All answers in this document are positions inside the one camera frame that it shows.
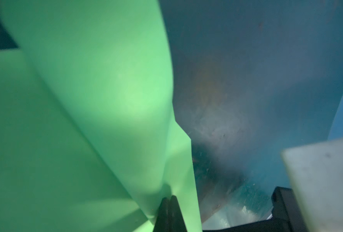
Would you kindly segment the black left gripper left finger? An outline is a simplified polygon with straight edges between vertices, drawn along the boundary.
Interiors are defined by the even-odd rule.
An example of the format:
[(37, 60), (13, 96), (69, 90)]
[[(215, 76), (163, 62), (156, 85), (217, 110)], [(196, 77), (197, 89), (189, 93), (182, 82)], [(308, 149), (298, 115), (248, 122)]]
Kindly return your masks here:
[(170, 218), (169, 218), (169, 203), (168, 198), (163, 198), (155, 222), (153, 232), (169, 232), (170, 231)]

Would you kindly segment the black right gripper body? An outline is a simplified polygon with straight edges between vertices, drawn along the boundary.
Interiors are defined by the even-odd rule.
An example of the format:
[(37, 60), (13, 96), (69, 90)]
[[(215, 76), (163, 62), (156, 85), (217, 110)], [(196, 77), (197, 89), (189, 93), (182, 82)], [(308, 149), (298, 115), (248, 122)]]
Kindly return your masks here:
[(271, 195), (254, 187), (237, 189), (229, 202), (212, 217), (216, 228), (204, 232), (307, 232), (292, 189), (275, 187)]

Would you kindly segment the green square paper sheet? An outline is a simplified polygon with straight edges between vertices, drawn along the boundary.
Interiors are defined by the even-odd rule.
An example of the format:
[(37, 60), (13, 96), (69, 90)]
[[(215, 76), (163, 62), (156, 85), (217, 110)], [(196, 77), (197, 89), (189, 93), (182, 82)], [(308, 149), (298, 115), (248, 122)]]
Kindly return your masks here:
[(158, 1), (0, 1), (0, 232), (200, 232)]

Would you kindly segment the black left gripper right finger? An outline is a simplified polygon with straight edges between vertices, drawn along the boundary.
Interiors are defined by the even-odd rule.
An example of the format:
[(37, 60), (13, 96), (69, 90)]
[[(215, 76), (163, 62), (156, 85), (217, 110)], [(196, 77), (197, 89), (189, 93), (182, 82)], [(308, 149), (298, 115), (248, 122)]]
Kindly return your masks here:
[(182, 211), (175, 195), (171, 197), (169, 204), (169, 227), (170, 232), (187, 232)]

